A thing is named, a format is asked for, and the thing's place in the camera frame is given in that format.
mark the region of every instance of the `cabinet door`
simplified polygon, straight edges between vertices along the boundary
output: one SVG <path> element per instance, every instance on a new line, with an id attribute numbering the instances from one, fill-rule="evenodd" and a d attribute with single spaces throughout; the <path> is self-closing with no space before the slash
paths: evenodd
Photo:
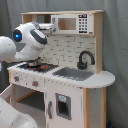
<path id="1" fill-rule="evenodd" d="M 83 128 L 82 94 L 82 89 L 46 81 L 46 128 Z"/>
<path id="2" fill-rule="evenodd" d="M 16 107 L 15 102 L 15 85 L 9 85 L 1 94 L 0 97 L 4 99 L 7 103 L 9 103 L 12 107 Z"/>

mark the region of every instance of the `play kitchen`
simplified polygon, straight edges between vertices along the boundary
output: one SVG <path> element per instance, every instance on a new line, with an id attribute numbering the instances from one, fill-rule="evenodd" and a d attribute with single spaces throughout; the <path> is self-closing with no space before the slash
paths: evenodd
<path id="1" fill-rule="evenodd" d="M 40 64 L 8 68 L 4 99 L 39 128 L 106 128 L 106 87 L 115 76 L 102 70 L 103 11 L 30 12 L 22 21 L 46 24 L 48 44 Z"/>

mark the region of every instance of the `stovetop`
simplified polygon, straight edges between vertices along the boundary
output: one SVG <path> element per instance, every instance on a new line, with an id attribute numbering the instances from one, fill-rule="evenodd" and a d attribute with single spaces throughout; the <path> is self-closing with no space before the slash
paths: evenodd
<path id="1" fill-rule="evenodd" d="M 38 65 L 38 66 L 28 66 L 27 64 L 23 64 L 23 65 L 18 66 L 17 68 L 26 69 L 26 70 L 34 71 L 34 72 L 46 73 L 57 67 L 59 66 L 53 65 L 53 64 L 42 63 L 41 65 Z"/>

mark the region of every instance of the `grey cabinet door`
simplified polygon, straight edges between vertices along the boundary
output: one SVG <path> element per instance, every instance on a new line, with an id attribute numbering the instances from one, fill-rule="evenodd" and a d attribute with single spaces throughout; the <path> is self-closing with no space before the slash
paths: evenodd
<path id="1" fill-rule="evenodd" d="M 82 89 L 46 81 L 46 128 L 83 128 L 82 101 Z"/>

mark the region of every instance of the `wooden shelf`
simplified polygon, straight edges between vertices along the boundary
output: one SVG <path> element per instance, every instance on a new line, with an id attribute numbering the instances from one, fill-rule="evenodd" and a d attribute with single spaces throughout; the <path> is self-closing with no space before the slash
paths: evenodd
<path id="1" fill-rule="evenodd" d="M 103 10 L 90 10 L 90 11 L 59 11 L 59 12 L 26 12 L 21 14 L 84 14 L 84 13 L 99 13 L 104 12 Z"/>
<path id="2" fill-rule="evenodd" d="M 32 93 L 31 95 L 20 100 L 18 103 L 45 111 L 44 93 L 42 92 Z"/>

